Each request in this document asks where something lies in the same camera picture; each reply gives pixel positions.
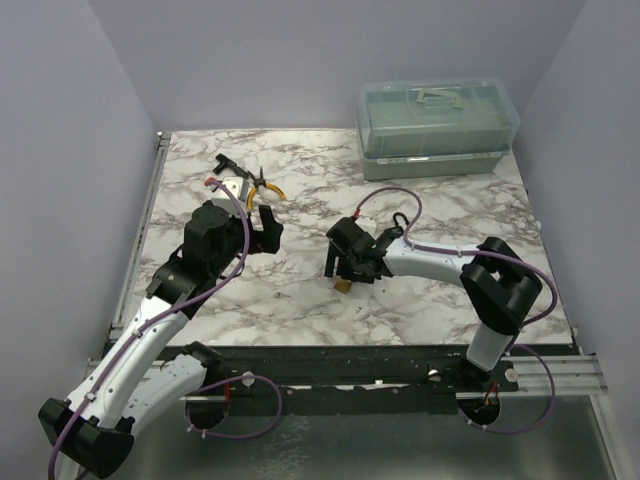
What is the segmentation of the small brass padlock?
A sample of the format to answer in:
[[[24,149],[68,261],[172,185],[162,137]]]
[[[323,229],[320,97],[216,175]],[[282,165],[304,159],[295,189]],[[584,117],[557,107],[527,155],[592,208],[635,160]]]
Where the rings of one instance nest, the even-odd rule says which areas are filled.
[[[334,289],[342,294],[348,294],[351,290],[351,286],[352,284],[350,281],[342,280],[342,279],[337,280],[334,283]]]

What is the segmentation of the black padlock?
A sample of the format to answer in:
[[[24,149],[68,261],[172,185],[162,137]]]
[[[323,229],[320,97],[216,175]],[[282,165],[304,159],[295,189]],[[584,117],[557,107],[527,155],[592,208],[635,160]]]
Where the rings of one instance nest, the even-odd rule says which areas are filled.
[[[383,234],[395,240],[404,235],[405,229],[409,226],[410,222],[408,217],[402,212],[395,212],[392,215],[393,225],[384,230]]]

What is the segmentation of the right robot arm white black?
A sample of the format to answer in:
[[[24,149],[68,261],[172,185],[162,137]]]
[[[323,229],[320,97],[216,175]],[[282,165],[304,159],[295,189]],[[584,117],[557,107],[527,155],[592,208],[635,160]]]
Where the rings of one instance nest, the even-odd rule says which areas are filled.
[[[416,277],[464,289],[480,321],[460,367],[460,379],[480,392],[496,380],[496,365],[515,339],[542,290],[520,257],[497,237],[466,248],[410,244],[399,226],[378,237],[343,217],[326,233],[325,275],[372,284],[384,277]]]

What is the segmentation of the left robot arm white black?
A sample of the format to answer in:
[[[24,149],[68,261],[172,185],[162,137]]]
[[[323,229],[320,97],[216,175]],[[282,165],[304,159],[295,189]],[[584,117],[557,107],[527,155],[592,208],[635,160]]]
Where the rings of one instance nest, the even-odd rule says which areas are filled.
[[[234,202],[226,210],[210,201],[193,211],[183,241],[156,271],[127,328],[93,372],[65,399],[50,398],[38,419],[53,446],[48,476],[64,454],[98,479],[113,475],[133,449],[135,437],[179,397],[214,393],[222,380],[215,353],[195,342],[167,372],[144,376],[201,306],[243,269],[252,254],[275,254],[283,225],[267,205],[261,229]]]

